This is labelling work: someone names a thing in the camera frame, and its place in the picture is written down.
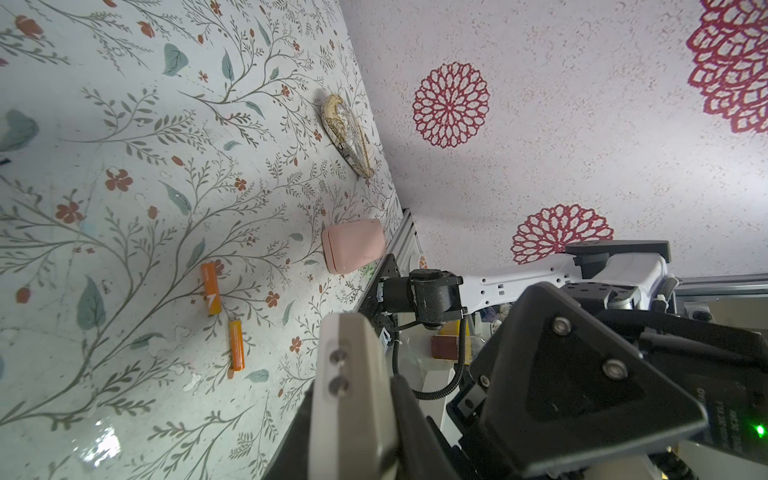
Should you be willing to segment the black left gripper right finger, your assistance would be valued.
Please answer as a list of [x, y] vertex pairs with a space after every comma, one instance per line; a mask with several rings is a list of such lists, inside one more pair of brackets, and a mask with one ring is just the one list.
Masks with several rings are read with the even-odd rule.
[[406, 379], [391, 378], [390, 390], [399, 435], [397, 479], [458, 479]]

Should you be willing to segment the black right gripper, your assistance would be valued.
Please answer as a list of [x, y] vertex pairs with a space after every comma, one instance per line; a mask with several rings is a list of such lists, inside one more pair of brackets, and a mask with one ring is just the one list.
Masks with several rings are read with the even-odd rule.
[[446, 411], [464, 479], [518, 479], [660, 451], [701, 431], [706, 410], [549, 283], [528, 287], [465, 368]]

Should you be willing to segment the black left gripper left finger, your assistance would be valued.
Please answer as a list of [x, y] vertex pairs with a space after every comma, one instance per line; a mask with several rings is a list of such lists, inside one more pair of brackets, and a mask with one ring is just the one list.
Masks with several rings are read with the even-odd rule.
[[306, 480], [314, 384], [311, 383], [263, 477], [264, 480]]

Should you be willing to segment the white universal AC remote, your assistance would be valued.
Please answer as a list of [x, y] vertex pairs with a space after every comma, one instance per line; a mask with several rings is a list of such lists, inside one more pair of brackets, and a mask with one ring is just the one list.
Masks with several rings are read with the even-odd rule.
[[319, 332], [309, 434], [310, 479], [394, 479], [399, 434], [385, 353], [360, 313], [331, 313]]

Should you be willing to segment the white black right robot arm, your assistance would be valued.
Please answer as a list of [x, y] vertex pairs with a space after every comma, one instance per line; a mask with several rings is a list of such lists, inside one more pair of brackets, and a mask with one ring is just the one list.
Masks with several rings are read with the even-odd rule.
[[510, 312], [445, 399], [460, 437], [434, 421], [404, 450], [411, 478], [580, 479], [643, 455], [671, 479], [693, 471], [672, 451], [691, 440], [767, 460], [767, 342], [677, 313], [665, 241], [587, 241], [498, 273], [398, 271], [387, 256], [367, 300], [397, 345], [401, 314], [437, 329], [499, 304]]

